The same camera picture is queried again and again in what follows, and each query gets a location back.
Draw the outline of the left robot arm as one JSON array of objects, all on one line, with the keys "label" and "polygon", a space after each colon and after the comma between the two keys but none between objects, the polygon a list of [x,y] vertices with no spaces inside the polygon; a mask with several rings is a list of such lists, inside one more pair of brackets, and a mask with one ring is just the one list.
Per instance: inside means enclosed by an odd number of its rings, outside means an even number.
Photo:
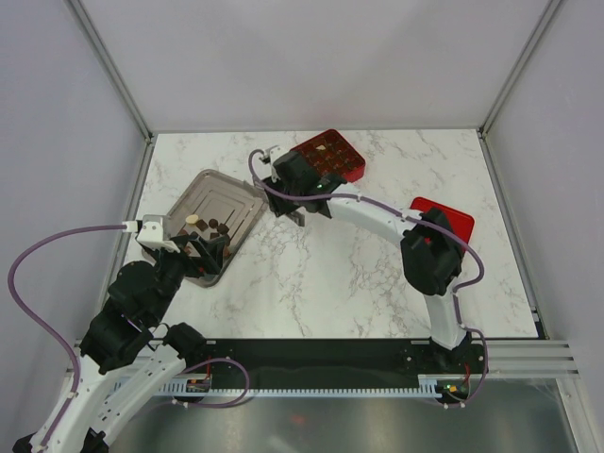
[{"label": "left robot arm", "polygon": [[182,281],[218,273],[228,244],[225,236],[205,241],[187,232],[144,243],[154,262],[133,261],[119,271],[78,350],[59,340],[73,365],[69,387],[42,427],[17,440],[13,451],[107,452],[161,386],[181,373],[209,371],[220,362],[197,330],[180,323],[168,327],[145,365],[125,384],[119,382],[153,342]]}]

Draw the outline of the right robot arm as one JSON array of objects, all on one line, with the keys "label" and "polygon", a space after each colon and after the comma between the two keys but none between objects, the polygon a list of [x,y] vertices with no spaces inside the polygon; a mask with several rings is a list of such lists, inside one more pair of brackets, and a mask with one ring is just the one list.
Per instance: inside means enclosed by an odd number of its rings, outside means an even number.
[{"label": "right robot arm", "polygon": [[260,161],[271,175],[256,181],[275,216],[303,209],[360,227],[399,248],[404,278],[426,302],[434,366],[447,373],[461,366],[471,341],[458,298],[467,243],[453,232],[445,212],[394,208],[362,194],[343,176],[321,176],[295,151],[277,159],[272,150],[262,151]]}]

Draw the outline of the stainless steel tray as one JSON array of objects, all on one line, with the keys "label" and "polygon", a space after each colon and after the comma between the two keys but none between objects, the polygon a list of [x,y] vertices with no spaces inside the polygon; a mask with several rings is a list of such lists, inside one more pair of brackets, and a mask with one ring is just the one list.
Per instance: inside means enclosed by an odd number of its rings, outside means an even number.
[{"label": "stainless steel tray", "polygon": [[[219,275],[210,280],[189,278],[189,281],[202,288],[218,283],[266,210],[262,200],[246,189],[243,183],[218,171],[204,170],[167,212],[166,230],[171,240],[179,234],[195,234],[207,242],[220,235],[230,238],[230,256]],[[186,223],[186,217],[191,214],[199,217],[194,225]],[[209,226],[210,219],[218,221],[217,228]]]}]

